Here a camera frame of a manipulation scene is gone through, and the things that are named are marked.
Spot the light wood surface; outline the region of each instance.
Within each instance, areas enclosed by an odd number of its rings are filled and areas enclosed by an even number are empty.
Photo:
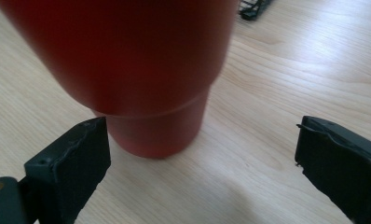
[[[76,223],[350,223],[295,167],[304,115],[371,140],[371,0],[276,0],[238,19],[196,140],[152,161],[110,139],[112,166]],[[0,12],[0,176],[21,179],[92,117]]]

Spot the clamp jaw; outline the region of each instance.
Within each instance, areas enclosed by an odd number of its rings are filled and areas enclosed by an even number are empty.
[[[77,124],[24,164],[26,177],[0,177],[0,224],[74,223],[110,166],[105,118]]]

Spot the red cup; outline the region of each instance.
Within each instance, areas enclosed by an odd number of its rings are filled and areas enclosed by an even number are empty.
[[[238,0],[0,0],[62,87],[130,153],[165,158],[197,135]]]

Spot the wooden table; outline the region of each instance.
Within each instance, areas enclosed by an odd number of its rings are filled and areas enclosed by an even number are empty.
[[[371,0],[277,0],[237,19],[197,139],[163,161],[110,139],[112,166],[76,223],[350,223],[302,175],[304,115],[371,140]],[[0,176],[92,113],[0,12]]]

